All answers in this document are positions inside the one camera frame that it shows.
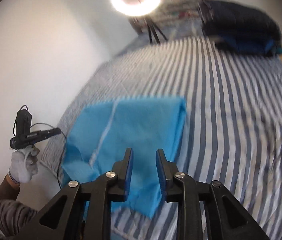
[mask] blue and white striped sheet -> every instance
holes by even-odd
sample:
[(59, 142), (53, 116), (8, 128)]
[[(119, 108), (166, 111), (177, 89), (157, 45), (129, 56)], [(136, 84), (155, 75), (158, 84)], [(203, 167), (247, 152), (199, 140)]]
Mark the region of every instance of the blue and white striped sheet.
[[(142, 49), (102, 65), (61, 118), (68, 134), (86, 105), (119, 97), (183, 96), (187, 117), (176, 163), (195, 180), (220, 180), (271, 239), (282, 239), (282, 62), (218, 51), (204, 37)], [(53, 137), (41, 161), (56, 172), (64, 139)], [(206, 221), (202, 210), (206, 236)], [(177, 205), (153, 219), (130, 209), (112, 214), (126, 239), (175, 239)]]

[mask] tripod leg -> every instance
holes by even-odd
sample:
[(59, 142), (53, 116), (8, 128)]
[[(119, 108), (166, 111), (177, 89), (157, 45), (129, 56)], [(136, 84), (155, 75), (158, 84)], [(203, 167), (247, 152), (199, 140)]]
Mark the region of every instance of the tripod leg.
[(161, 29), (156, 25), (156, 23), (153, 22), (153, 26), (154, 28), (156, 28), (159, 33), (161, 33), (161, 35), (163, 36), (163, 38), (165, 39), (165, 41), (168, 41), (168, 38), (164, 35), (164, 33), (161, 31)]
[(151, 28), (151, 31), (153, 32), (153, 36), (154, 36), (154, 38), (155, 38), (155, 41), (156, 41), (158, 44), (160, 44), (160, 40), (159, 40), (159, 37), (158, 37), (158, 35), (157, 35), (156, 31), (155, 31), (155, 28), (154, 28), (154, 26), (153, 26), (153, 23), (151, 23), (150, 28)]
[(149, 33), (149, 40), (150, 40), (150, 44), (153, 44), (152, 42), (152, 34), (151, 34), (151, 29), (150, 29), (150, 26), (147, 24), (148, 26), (148, 33)]

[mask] blue fabric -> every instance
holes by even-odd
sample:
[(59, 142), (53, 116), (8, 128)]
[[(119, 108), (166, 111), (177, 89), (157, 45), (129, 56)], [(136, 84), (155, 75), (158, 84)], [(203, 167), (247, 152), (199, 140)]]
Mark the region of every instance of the blue fabric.
[[(177, 97), (88, 106), (68, 135), (62, 167), (70, 179), (92, 181), (110, 171), (131, 147), (134, 162), (130, 193), (125, 203), (112, 203), (112, 211), (130, 207), (151, 218), (161, 200), (155, 153), (163, 148), (167, 160), (174, 161), (185, 115), (185, 101)], [(91, 166), (93, 156), (96, 158)]]
[(241, 54), (267, 55), (275, 47), (271, 38), (240, 38), (232, 35), (220, 35), (223, 41), (216, 42), (218, 49), (233, 50)]

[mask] wristband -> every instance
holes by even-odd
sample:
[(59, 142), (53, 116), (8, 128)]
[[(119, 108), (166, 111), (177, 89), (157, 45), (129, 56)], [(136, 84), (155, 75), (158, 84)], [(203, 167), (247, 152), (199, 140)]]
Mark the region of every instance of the wristband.
[(13, 183), (17, 184), (17, 185), (20, 185), (20, 182), (18, 182), (15, 178), (12, 177), (11, 173), (10, 173), (10, 170), (9, 170), (9, 173), (8, 173), (10, 179), (13, 181)]

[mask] hand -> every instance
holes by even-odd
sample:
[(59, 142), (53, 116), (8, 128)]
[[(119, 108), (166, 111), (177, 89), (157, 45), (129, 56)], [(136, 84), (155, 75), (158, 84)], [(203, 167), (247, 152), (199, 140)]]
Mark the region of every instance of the hand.
[(11, 166), (9, 168), (12, 178), (19, 183), (28, 183), (32, 176), (37, 174), (37, 155), (40, 150), (35, 146), (27, 146), (12, 153)]

